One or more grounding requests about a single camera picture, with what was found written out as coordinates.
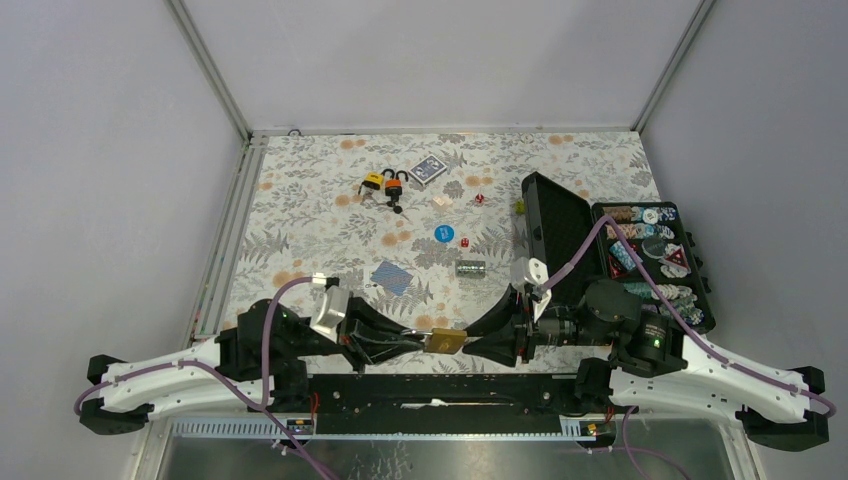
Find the brass padlock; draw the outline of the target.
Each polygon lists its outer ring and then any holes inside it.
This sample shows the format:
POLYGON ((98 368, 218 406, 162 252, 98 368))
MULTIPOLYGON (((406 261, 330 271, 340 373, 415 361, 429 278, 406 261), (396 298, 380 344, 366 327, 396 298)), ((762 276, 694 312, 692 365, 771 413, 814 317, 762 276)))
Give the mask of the brass padlock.
POLYGON ((423 351, 433 354, 454 355, 465 345, 468 334, 465 330, 433 328, 431 330, 405 329, 401 335, 419 341, 423 351))

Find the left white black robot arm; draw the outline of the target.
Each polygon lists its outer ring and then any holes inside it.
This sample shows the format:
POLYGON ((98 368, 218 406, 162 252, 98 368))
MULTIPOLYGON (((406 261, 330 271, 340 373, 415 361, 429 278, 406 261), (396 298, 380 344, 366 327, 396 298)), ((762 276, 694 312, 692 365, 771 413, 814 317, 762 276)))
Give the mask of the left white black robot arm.
POLYGON ((308 378, 308 358, 341 355, 361 373, 423 350, 425 338, 336 288, 323 294, 310 317, 264 299, 240 314, 235 327, 184 350, 138 362, 91 357, 91 386, 73 411, 98 435, 135 432, 184 410, 241 404, 251 411, 300 411, 320 399, 308 378))

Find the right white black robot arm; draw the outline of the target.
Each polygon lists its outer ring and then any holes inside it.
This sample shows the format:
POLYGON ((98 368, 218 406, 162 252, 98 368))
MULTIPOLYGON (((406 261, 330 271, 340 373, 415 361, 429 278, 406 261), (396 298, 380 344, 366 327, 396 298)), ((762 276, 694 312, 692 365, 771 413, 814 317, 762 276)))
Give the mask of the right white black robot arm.
POLYGON ((774 450, 801 452, 829 440, 814 396, 825 387, 814 367, 789 370, 748 366, 742 358, 678 323, 647 310, 621 283, 599 279, 575 305, 542 306, 528 286, 504 297, 467 327, 462 349, 507 367, 530 361, 539 346, 604 346, 604 358, 580 361, 572 385, 539 403, 563 415, 630 407, 688 413, 739 427, 748 440, 774 450))

